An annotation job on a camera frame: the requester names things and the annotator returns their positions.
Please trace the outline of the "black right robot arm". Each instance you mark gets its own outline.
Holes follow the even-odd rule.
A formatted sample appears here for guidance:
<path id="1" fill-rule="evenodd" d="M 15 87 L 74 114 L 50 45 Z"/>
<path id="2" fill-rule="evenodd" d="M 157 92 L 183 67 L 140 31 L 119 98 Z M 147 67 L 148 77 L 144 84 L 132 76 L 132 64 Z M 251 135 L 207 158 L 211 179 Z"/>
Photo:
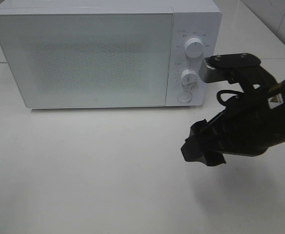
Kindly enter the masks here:
<path id="1" fill-rule="evenodd" d="M 248 68 L 206 68 L 207 83 L 238 83 L 241 91 L 217 93 L 224 110 L 211 120 L 194 123 L 181 147 L 184 160 L 217 166 L 224 155 L 258 156 L 269 147 L 285 142 L 285 80 L 276 79 L 261 66 Z"/>

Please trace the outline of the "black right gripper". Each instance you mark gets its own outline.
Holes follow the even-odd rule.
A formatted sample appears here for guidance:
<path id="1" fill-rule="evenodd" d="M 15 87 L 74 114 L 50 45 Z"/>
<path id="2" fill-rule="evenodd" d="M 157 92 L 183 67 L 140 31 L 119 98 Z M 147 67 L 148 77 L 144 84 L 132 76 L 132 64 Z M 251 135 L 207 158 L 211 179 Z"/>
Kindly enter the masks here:
<path id="1" fill-rule="evenodd" d="M 224 154 L 258 156 L 279 140 L 279 108 L 269 105 L 270 88 L 276 79 L 261 66 L 241 69 L 209 68 L 208 82 L 226 80 L 238 83 L 242 91 L 230 90 L 226 101 L 217 93 L 225 109 L 210 121 L 194 123 L 181 147 L 186 162 L 200 162 L 208 167 L 226 164 Z"/>

